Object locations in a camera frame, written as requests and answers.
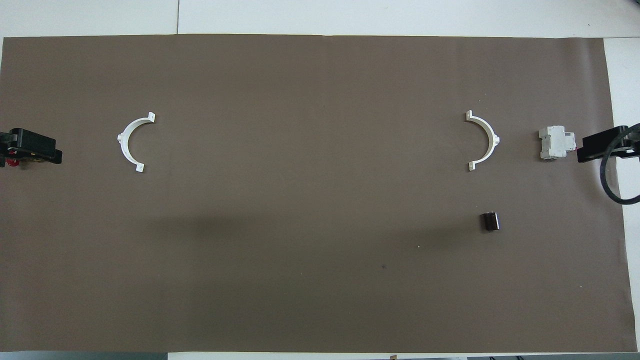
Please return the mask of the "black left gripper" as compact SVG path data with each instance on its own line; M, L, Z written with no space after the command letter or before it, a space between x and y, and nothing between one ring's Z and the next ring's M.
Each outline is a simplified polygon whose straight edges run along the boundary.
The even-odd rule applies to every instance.
M6 167L6 158L46 160L59 165L63 162L63 152L57 149L57 141L48 136L13 128L0 133L0 168Z

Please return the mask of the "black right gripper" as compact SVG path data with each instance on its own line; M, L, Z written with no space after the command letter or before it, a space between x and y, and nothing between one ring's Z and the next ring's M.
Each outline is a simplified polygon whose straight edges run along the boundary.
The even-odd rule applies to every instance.
M611 144L613 144L610 152L611 157L637 158L640 155L639 130L632 130L619 139L617 138L628 129L628 126L620 125L583 137L582 146L576 150L577 162L585 163L602 158L605 150Z

